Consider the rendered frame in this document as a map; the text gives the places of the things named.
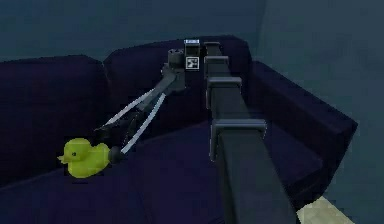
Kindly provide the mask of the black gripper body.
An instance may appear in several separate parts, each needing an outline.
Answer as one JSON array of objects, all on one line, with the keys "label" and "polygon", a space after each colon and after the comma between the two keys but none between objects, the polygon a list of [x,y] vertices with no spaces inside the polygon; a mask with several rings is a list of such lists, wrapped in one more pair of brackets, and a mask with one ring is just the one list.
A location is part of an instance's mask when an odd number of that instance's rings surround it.
[{"label": "black gripper body", "polygon": [[185,89],[185,54],[183,49],[170,49],[168,51],[167,62],[161,68],[161,80],[156,84],[151,93],[138,104],[137,108],[141,111],[149,111],[162,95],[170,95],[173,92]]}]

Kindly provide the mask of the dark blue sofa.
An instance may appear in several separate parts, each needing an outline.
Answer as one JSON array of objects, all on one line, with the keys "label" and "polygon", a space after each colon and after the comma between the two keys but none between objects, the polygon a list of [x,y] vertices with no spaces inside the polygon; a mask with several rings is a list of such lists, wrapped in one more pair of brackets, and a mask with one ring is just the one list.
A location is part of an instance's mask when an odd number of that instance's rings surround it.
[{"label": "dark blue sofa", "polygon": [[[235,36],[218,42],[296,214],[319,207],[356,131],[356,122],[255,61]],[[131,136],[95,129],[161,80],[170,49],[155,42],[111,53],[0,62],[0,224],[225,224],[219,170],[210,160],[211,112],[201,70],[185,73],[137,143],[116,164],[78,179],[57,159],[85,138],[120,147]]]}]

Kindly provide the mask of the yellow rubber duck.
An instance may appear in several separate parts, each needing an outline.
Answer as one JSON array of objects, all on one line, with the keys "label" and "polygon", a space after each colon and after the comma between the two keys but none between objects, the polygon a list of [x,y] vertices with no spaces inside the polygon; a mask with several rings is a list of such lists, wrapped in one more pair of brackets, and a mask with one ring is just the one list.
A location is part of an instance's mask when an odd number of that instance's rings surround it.
[{"label": "yellow rubber duck", "polygon": [[109,147],[104,143],[92,146],[85,138],[69,140],[57,159],[67,166],[68,173],[78,179],[88,178],[104,170],[110,163]]}]

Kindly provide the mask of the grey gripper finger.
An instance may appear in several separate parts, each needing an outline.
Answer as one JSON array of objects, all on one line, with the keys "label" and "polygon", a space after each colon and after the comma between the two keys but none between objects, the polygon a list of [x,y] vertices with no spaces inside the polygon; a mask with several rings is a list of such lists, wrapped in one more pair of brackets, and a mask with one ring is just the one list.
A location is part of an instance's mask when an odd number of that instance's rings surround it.
[{"label": "grey gripper finger", "polygon": [[121,148],[114,146],[109,152],[109,160],[112,164],[119,163],[125,156],[125,154],[137,143],[141,135],[145,132],[149,124],[155,118],[157,112],[159,111],[166,95],[162,93],[158,98],[152,109],[150,110],[148,116],[142,122],[140,127],[135,131],[132,138]]},{"label": "grey gripper finger", "polygon": [[122,131],[133,136],[149,117],[156,104],[156,91],[149,90],[113,115],[104,125],[95,129],[96,138],[111,138],[113,132]]}]

